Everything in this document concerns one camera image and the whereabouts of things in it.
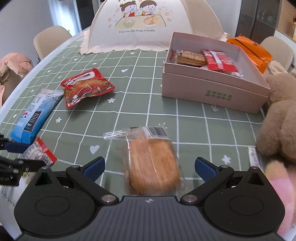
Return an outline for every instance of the brown plush toy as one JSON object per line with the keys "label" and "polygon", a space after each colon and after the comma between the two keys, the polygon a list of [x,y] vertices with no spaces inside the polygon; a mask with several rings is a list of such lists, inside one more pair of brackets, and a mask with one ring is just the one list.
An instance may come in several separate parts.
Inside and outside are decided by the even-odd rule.
{"label": "brown plush toy", "polygon": [[264,156],[279,153],[296,164],[296,78],[293,75],[294,72],[265,77],[272,92],[256,146]]}

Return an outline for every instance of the metal screw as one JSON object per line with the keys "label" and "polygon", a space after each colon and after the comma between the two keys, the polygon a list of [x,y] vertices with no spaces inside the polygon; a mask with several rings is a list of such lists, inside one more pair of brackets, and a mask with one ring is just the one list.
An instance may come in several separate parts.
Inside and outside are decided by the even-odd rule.
{"label": "metal screw", "polygon": [[114,195],[111,195],[111,194],[109,194],[109,195],[104,195],[104,196],[102,197],[102,200],[103,200],[104,202],[114,202],[114,201],[116,200],[116,197],[115,197]]}
{"label": "metal screw", "polygon": [[183,197],[183,200],[185,202],[195,202],[197,200],[197,196],[195,196],[195,195],[185,195]]}

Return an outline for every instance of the blue wrapper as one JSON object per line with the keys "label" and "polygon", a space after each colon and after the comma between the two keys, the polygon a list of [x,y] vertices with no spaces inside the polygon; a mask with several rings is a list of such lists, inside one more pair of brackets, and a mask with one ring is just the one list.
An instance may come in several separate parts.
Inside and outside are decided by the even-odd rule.
{"label": "blue wrapper", "polygon": [[10,137],[16,142],[31,144],[63,94],[61,90],[42,89],[18,120]]}

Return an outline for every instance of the green checkered tablecloth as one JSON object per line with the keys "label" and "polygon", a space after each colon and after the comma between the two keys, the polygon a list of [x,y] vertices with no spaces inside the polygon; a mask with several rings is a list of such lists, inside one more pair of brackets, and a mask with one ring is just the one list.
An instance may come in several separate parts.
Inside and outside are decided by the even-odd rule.
{"label": "green checkered tablecloth", "polygon": [[[51,113],[38,136],[58,161],[53,170],[84,165],[97,156],[106,160],[106,171],[96,181],[118,195],[125,194],[123,150],[118,140],[103,140],[103,133],[130,126],[163,126],[179,156],[184,177],[192,188],[202,180],[194,172],[196,157],[235,170],[249,168],[248,147],[255,145],[263,115],[247,114],[218,106],[161,96],[166,52],[112,51],[82,56],[75,41],[41,70],[24,89],[0,131],[9,136],[24,110],[42,88],[63,89],[68,77],[98,68],[116,88],[101,97],[85,98],[73,109],[63,99]],[[1,151],[11,159],[18,155]]]}

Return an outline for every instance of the cartoon girl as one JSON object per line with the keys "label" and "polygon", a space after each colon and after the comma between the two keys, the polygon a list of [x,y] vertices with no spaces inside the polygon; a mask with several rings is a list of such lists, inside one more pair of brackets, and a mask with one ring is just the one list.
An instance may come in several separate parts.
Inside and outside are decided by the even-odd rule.
{"label": "cartoon girl", "polygon": [[155,7],[157,6],[156,2],[152,0],[146,0],[141,2],[140,9],[142,10],[143,15],[154,15]]}
{"label": "cartoon girl", "polygon": [[124,18],[134,17],[137,10],[136,1],[126,2],[125,4],[121,4],[121,11],[123,13]]}

